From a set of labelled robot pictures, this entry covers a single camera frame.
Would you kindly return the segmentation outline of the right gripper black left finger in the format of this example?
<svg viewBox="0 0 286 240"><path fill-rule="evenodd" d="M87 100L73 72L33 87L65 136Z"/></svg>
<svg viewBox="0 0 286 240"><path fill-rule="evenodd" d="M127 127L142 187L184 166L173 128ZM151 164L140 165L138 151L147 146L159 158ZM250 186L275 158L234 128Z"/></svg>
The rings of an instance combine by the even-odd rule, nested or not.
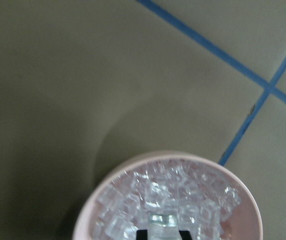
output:
<svg viewBox="0 0 286 240"><path fill-rule="evenodd" d="M147 230L137 230L136 240L149 240L149 233Z"/></svg>

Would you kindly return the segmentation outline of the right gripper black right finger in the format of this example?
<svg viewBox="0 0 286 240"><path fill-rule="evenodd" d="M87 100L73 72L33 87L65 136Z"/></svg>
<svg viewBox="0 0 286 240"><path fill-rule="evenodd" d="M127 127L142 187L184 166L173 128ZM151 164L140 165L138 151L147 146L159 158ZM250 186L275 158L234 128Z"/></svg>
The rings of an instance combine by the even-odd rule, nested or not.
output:
<svg viewBox="0 0 286 240"><path fill-rule="evenodd" d="M182 240L192 240L191 233L188 230L179 230Z"/></svg>

